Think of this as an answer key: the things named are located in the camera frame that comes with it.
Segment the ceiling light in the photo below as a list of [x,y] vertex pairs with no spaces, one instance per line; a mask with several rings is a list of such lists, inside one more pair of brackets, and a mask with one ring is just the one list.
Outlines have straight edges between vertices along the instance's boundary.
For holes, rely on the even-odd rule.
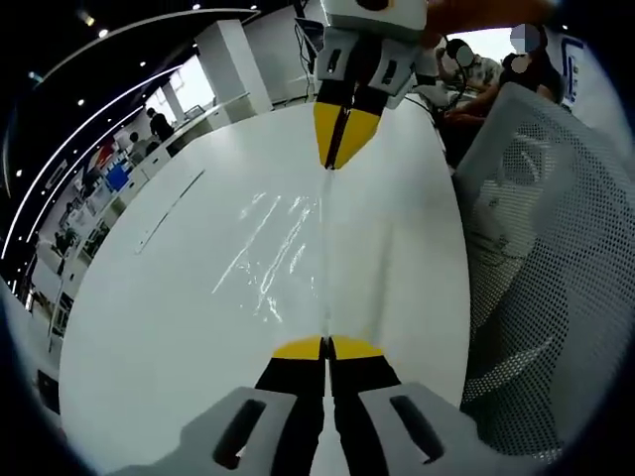
[[116,103],[117,101],[119,101],[122,98],[126,97],[131,92],[136,91],[140,87],[143,87],[144,85],[148,84],[149,82],[154,81],[158,77],[161,77],[161,76],[164,76],[166,74],[170,74],[173,71],[176,71],[181,66],[182,66],[182,64],[179,64],[178,66],[170,67],[170,68],[166,69],[165,71],[159,72],[159,73],[155,74],[154,76],[151,76],[148,79],[146,79],[144,81],[141,81],[139,84],[137,84],[136,86],[131,87],[127,91],[122,92],[117,97],[115,97],[112,101],[110,101],[108,104],[103,106],[101,109],[99,109],[97,112],[95,112],[88,119],[86,119],[77,129],[74,130],[74,132],[72,134],[70,134],[65,139],[65,141],[62,142],[62,144],[56,149],[56,151],[53,152],[53,154],[49,157],[47,162],[44,164],[44,166],[42,167],[40,172],[36,175],[35,179],[31,183],[31,186],[29,186],[29,189],[27,190],[25,195],[22,197],[22,201],[20,202],[20,205],[18,205],[18,209],[16,210],[16,214],[13,215],[13,220],[11,221],[11,225],[9,226],[9,232],[7,233],[7,236],[6,236],[6,239],[4,241],[4,244],[2,245],[2,254],[0,254],[0,259],[1,260],[4,260],[4,257],[7,256],[7,249],[9,248],[9,242],[11,241],[11,235],[13,235],[13,230],[16,227],[16,223],[18,222],[18,219],[20,218],[20,213],[22,213],[22,210],[24,209],[24,205],[27,203],[27,200],[29,199],[29,196],[31,195],[31,193],[33,193],[33,190],[35,190],[36,185],[38,184],[38,181],[44,176],[44,174],[47,171],[47,169],[51,166],[51,164],[54,162],[56,157],[62,152],[64,147],[66,147],[70,143],[70,141],[72,141],[75,138],[75,136],[77,134],[79,134],[88,124],[90,124],[97,116],[99,116],[103,111],[108,109],[114,103]]
[[[98,144],[99,142],[103,141],[104,138],[108,137],[110,134],[112,134],[112,131],[114,131],[117,127],[119,127],[119,124],[127,121],[128,119],[130,119],[132,116],[137,114],[142,109],[143,109],[143,106],[139,106],[137,109],[132,111],[130,114],[128,114],[126,117],[124,117],[121,121],[119,121],[117,124],[115,124],[110,129],[108,129],[103,134],[103,136],[101,136],[99,139],[97,139],[92,146],[90,146],[88,149],[86,149],[86,152],[84,152],[81,156],[79,156],[79,159],[77,159],[77,161],[72,165],[72,167],[68,170],[68,172],[66,172],[66,174],[60,179],[60,181],[58,182],[56,187],[51,192],[51,196],[49,197],[49,200],[47,200],[47,202],[44,204],[44,206],[42,207],[42,210],[40,211],[40,214],[36,218],[36,221],[33,223],[33,227],[31,228],[31,231],[29,232],[29,236],[27,237],[27,242],[31,241],[31,237],[33,237],[33,234],[36,231],[36,226],[38,226],[38,222],[40,222],[40,219],[42,218],[42,215],[44,215],[44,212],[47,210],[47,206],[49,206],[49,203],[51,202],[51,199],[58,192],[60,187],[63,185],[64,181],[68,178],[68,176],[70,176],[70,173],[73,172],[75,167],[77,167],[79,165],[79,163],[83,160],[83,158],[86,157],[86,155],[92,150],[92,148],[95,146],[95,144]],[[7,237],[7,241],[5,241],[5,251],[6,251],[6,244],[7,244],[8,241],[9,241],[9,237]]]
[[88,12],[86,12],[85,10],[79,10],[77,12],[77,15],[83,21],[83,23],[85,23],[89,27],[92,27],[95,24],[95,19],[88,15]]
[[34,71],[29,71],[29,73],[27,74],[27,76],[29,77],[29,79],[32,79],[33,81],[36,81],[38,83],[44,81],[44,79],[39,76],[36,72]]

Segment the person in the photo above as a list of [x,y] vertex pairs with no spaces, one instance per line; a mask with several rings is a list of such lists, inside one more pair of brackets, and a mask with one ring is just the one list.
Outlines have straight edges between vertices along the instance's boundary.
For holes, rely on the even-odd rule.
[[[459,38],[455,38],[447,42],[444,48],[436,51],[437,66],[439,67],[439,76],[446,84],[456,84],[460,81],[459,68],[454,72],[448,72],[445,69],[443,57],[445,53],[450,58],[456,58],[456,53],[460,48],[469,48],[466,42]],[[478,92],[486,91],[503,70],[503,66],[494,59],[484,58],[481,55],[473,55],[472,62],[463,67],[467,87]]]
[[148,109],[148,117],[150,118],[150,130],[152,134],[157,136],[161,142],[166,141],[175,133],[172,126],[168,124],[166,116],[160,112],[158,113],[152,107]]
[[65,233],[64,235],[62,235],[61,233],[56,232],[55,237],[56,237],[56,248],[58,249],[60,254],[64,256],[66,254],[66,251],[72,244],[72,235],[69,233]]
[[130,141],[132,142],[132,148],[130,149],[130,161],[138,166],[146,158],[148,153],[148,141],[139,139],[139,134],[133,132],[130,134]]
[[[623,67],[634,12],[629,3],[608,1],[610,7],[598,9],[590,0],[430,0],[421,45],[434,48],[444,35],[460,32],[547,25],[547,54],[572,89],[572,115],[605,136],[628,160],[635,153],[635,93]],[[571,43],[583,50],[580,67],[570,67],[575,62],[566,53]]]
[[546,53],[547,35],[542,26],[535,26],[540,42],[523,55],[509,55],[503,61],[503,71],[485,92],[474,100],[445,114],[440,122],[440,134],[446,146],[447,162],[454,168],[471,146],[485,122],[501,87],[507,82],[520,84],[553,102],[563,95],[563,78],[552,66]]

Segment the white tabletop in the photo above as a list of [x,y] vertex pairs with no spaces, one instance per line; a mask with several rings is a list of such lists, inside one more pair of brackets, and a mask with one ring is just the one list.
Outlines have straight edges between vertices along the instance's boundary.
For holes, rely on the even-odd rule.
[[[186,423],[253,386],[277,346],[323,332],[373,342],[403,382],[459,404],[467,261],[427,113],[408,101],[385,112],[334,173],[322,233],[329,174],[308,104],[196,139],[133,200],[64,338],[63,428],[89,463],[108,472],[165,456]],[[327,421],[314,474],[347,474],[338,448]]]

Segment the mesh chair back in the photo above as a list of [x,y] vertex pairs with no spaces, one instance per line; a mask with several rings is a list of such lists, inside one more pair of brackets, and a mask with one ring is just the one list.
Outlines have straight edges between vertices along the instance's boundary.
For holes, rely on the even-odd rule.
[[502,453],[556,459],[618,372],[635,310],[633,162],[510,83],[456,171],[471,285],[461,410]]

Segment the white wall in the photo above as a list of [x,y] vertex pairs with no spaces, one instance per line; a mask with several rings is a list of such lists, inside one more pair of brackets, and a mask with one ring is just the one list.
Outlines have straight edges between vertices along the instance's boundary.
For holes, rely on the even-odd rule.
[[218,103],[243,94],[245,88],[218,26],[209,26],[195,40],[199,51],[198,60],[211,89],[218,97]]
[[152,136],[150,118],[145,110],[137,114],[137,117],[130,124],[115,133],[115,141],[117,141],[119,147],[127,149],[132,144],[130,142],[130,134],[133,132],[139,134],[140,139],[149,139]]
[[184,62],[183,66],[170,76],[170,83],[175,89],[177,99],[184,111],[187,112],[195,106],[200,106],[203,109],[207,106],[211,107],[215,94],[200,65],[198,56],[194,55]]
[[[307,19],[326,24],[318,0],[310,0]],[[307,83],[294,33],[296,11],[286,7],[245,27],[245,34],[272,102],[305,94]]]
[[265,86],[258,64],[254,60],[249,42],[238,20],[226,20],[217,23],[225,44],[232,56],[249,101],[256,112],[262,114],[272,109],[267,86]]

